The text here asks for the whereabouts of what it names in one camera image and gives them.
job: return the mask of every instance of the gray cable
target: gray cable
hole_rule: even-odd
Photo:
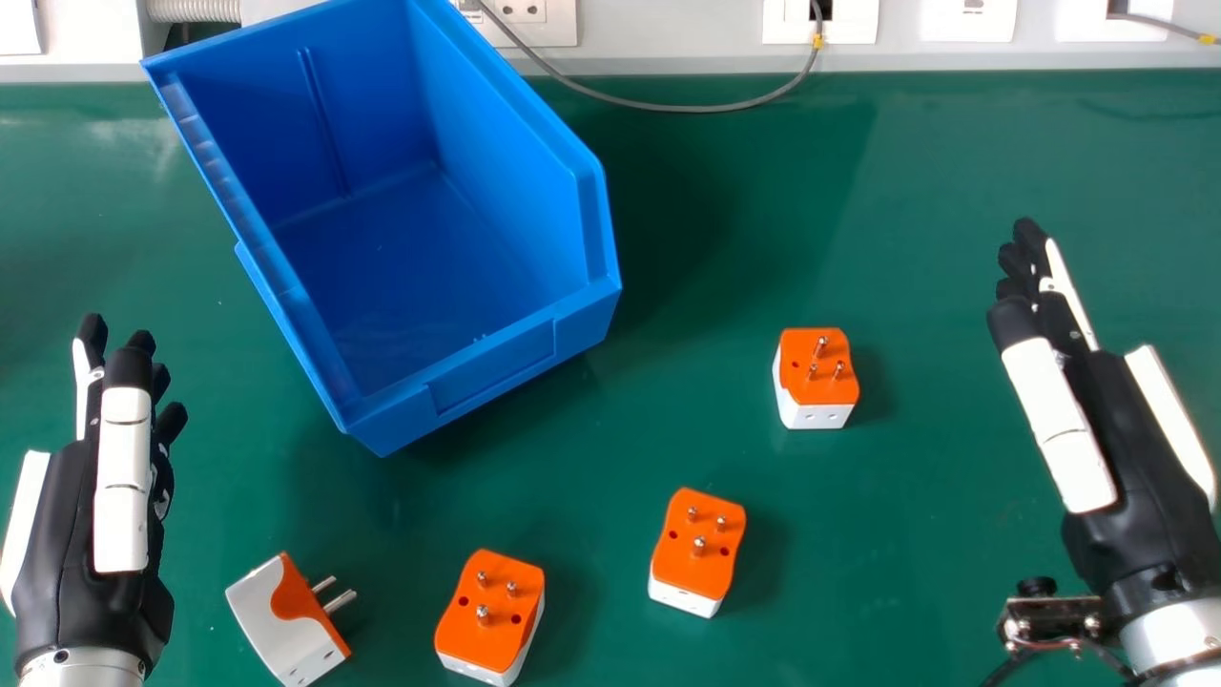
[[[1109,20],[1118,20],[1118,21],[1127,21],[1127,22],[1136,22],[1136,23],[1139,23],[1139,24],[1155,26],[1158,28],[1164,28],[1164,29],[1166,29],[1166,31],[1168,31],[1171,33],[1177,33],[1178,35],[1186,35],[1187,38],[1190,38],[1192,40],[1198,40],[1200,43],[1206,43],[1206,39],[1210,38],[1210,37],[1212,37],[1212,34],[1210,34],[1210,33],[1203,33],[1203,32],[1199,32],[1199,31],[1193,31],[1193,29],[1189,29],[1189,28],[1187,28],[1184,26],[1176,24],[1175,22],[1167,22],[1167,21],[1159,20],[1159,18],[1155,18],[1155,17],[1145,17],[1143,15],[1128,15],[1128,13],[1112,12],[1110,15],[1106,15],[1106,18],[1109,18]]]
[[[775,90],[767,93],[764,95],[759,95],[758,98],[751,98],[750,100],[726,103],[724,105],[665,105],[662,103],[646,103],[642,100],[619,98],[618,95],[610,95],[609,93],[595,90],[587,85],[584,85],[564,76],[563,73],[559,72],[559,70],[553,67],[551,62],[543,59],[542,55],[536,52],[532,48],[526,45],[520,38],[518,38],[518,34],[515,34],[513,29],[510,29],[501,17],[496,16],[496,12],[492,10],[487,0],[479,0],[479,4],[484,7],[484,15],[487,18],[492,20],[492,23],[496,24],[496,27],[499,28],[502,32],[504,32],[504,34],[509,37],[509,40],[512,40],[514,45],[520,48],[521,51],[525,52],[527,57],[534,60],[535,63],[542,67],[542,71],[551,74],[556,81],[582,95],[593,98],[595,100],[602,100],[603,103],[610,103],[612,105],[619,105],[623,107],[631,107],[634,110],[646,110],[650,112],[670,112],[670,113],[683,113],[683,115],[713,115],[719,112],[736,112],[739,110],[746,110],[750,107],[763,105],[764,103],[770,103],[777,98],[785,95],[794,88],[801,85],[801,82],[806,81],[806,77],[810,76],[810,71],[814,68],[814,60],[818,59],[818,44],[816,43],[811,46],[810,59],[806,60],[806,66],[802,67],[800,72],[797,72],[797,76],[792,77],[791,81],[789,81],[780,88],[777,88]],[[816,37],[821,37],[823,34],[823,9],[818,6],[818,0],[810,0],[810,6],[814,12],[814,34]]]

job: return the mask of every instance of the white switch plate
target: white switch plate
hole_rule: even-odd
[[[923,0],[919,38],[934,43],[1010,43],[1017,0]]]
[[[0,55],[42,55],[37,0],[0,0]]]
[[[878,41],[878,0],[835,0],[835,16],[823,22],[827,43]],[[808,44],[814,38],[810,0],[763,0],[763,44]]]
[[[1106,18],[1107,0],[1060,0],[1056,40],[1060,43],[1160,43],[1166,29]],[[1170,21],[1175,0],[1129,0],[1128,13]]]
[[[485,0],[501,12],[526,45],[531,48],[575,48],[576,0]],[[488,43],[513,48],[513,41],[496,28],[476,0],[449,0]]]

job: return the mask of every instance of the metal prong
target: metal prong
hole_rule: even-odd
[[[317,597],[319,594],[322,593],[322,591],[325,591],[327,587],[332,584],[335,584],[333,575],[314,586],[314,595]]]
[[[357,600],[357,593],[353,592],[352,589],[348,589],[343,594],[339,594],[338,597],[327,602],[326,605],[322,606],[322,613],[325,613],[326,615],[333,615],[335,611],[342,609],[343,606],[350,604],[354,600]]]

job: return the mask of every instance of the orange and white plug adapter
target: orange and white plug adapter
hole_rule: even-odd
[[[317,594],[331,584],[335,577],[310,587],[288,554],[280,554],[225,591],[250,646],[287,687],[305,687],[352,655],[330,616],[357,593],[348,589],[322,605]]]
[[[861,399],[847,336],[836,327],[785,328],[772,361],[780,422],[789,430],[840,430]]]
[[[513,685],[542,619],[543,582],[541,567],[475,552],[437,624],[441,665],[496,687]]]
[[[683,488],[670,499],[648,569],[648,598],[712,617],[734,581],[746,509]]]

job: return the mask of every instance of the blue storage container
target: blue storage container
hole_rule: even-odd
[[[602,166],[447,0],[331,0],[144,68],[327,411],[375,454],[606,337]]]

